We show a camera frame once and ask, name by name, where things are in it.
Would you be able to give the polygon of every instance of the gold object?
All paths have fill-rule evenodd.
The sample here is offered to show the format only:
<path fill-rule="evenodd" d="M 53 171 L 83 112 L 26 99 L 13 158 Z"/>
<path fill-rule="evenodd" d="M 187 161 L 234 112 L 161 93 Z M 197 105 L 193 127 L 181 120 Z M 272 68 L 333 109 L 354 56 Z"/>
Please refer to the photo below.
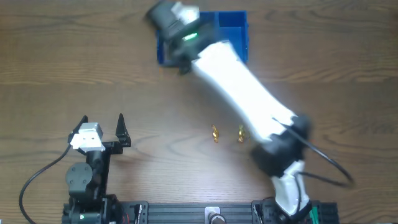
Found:
<path fill-rule="evenodd" d="M 218 130 L 216 129 L 216 126 L 212 125 L 211 126 L 213 128 L 213 138 L 214 138 L 214 142 L 218 143 Z"/>
<path fill-rule="evenodd" d="M 243 125 L 239 125 L 238 142 L 243 142 L 243 139 L 244 139 L 244 129 L 243 129 Z"/>

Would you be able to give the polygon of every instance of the wooden table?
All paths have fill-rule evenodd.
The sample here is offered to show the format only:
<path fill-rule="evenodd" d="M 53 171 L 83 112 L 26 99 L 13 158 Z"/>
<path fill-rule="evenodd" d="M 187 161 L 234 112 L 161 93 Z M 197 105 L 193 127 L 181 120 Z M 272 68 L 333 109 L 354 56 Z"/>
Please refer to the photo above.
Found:
<path fill-rule="evenodd" d="M 274 194 L 238 144 L 241 120 L 206 83 L 159 68 L 155 1 L 0 2 L 0 219 L 26 223 L 25 181 L 56 159 L 84 114 L 114 138 L 119 113 L 133 147 L 113 156 L 108 192 L 149 202 L 249 202 Z M 313 120 L 312 140 L 355 177 L 345 190 L 306 179 L 338 202 L 342 223 L 398 222 L 398 1 L 189 1 L 247 10 L 248 67 L 283 104 Z M 211 137 L 211 125 L 220 142 Z M 76 151 L 31 183 L 38 223 L 58 223 Z M 306 170 L 340 178 L 312 152 Z"/>

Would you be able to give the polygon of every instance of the blue plastic container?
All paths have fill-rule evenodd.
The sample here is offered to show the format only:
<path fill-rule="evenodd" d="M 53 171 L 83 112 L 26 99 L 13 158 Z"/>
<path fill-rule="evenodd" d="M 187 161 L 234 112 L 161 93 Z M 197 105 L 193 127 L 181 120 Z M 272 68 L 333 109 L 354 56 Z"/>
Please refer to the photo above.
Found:
<path fill-rule="evenodd" d="M 216 11 L 201 12 L 200 20 L 213 22 L 214 27 L 221 33 L 222 38 L 229 39 L 236 53 L 243 62 L 248 60 L 248 21 L 246 11 Z M 157 61 L 160 65 L 174 66 L 166 58 L 164 40 L 156 32 L 157 37 Z"/>

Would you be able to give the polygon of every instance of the robotic arm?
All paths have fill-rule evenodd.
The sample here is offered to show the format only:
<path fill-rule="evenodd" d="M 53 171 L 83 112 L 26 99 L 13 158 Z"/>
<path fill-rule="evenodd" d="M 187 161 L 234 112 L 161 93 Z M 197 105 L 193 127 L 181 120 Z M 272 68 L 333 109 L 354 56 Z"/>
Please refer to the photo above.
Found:
<path fill-rule="evenodd" d="M 220 40 L 199 9 L 180 2 L 161 1 L 147 14 L 169 45 L 169 54 L 181 71 L 191 69 L 219 91 L 249 126 L 260 146 L 252 155 L 271 177 L 282 223 L 301 220 L 310 202 L 301 175 L 304 145 L 291 130 L 306 139 L 309 121 L 278 102 L 239 59 L 228 40 Z"/>

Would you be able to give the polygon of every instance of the wood grain surface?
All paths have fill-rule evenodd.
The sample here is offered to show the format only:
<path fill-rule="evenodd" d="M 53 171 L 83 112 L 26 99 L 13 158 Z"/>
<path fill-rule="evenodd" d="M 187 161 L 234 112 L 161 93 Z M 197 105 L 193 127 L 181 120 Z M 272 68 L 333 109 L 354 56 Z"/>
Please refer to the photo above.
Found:
<path fill-rule="evenodd" d="M 398 1 L 184 1 L 247 10 L 248 67 L 313 120 L 312 141 L 354 176 L 353 190 L 306 179 L 342 223 L 398 222 Z M 239 117 L 202 80 L 156 62 L 142 20 L 154 0 L 0 1 L 0 219 L 27 223 L 18 196 L 56 159 L 84 114 L 114 138 L 124 113 L 133 146 L 111 158 L 108 193 L 149 202 L 249 202 L 274 194 L 237 143 Z M 211 125 L 220 142 L 211 138 Z M 306 170 L 341 178 L 307 152 Z M 60 223 L 75 151 L 31 183 L 38 223 Z"/>

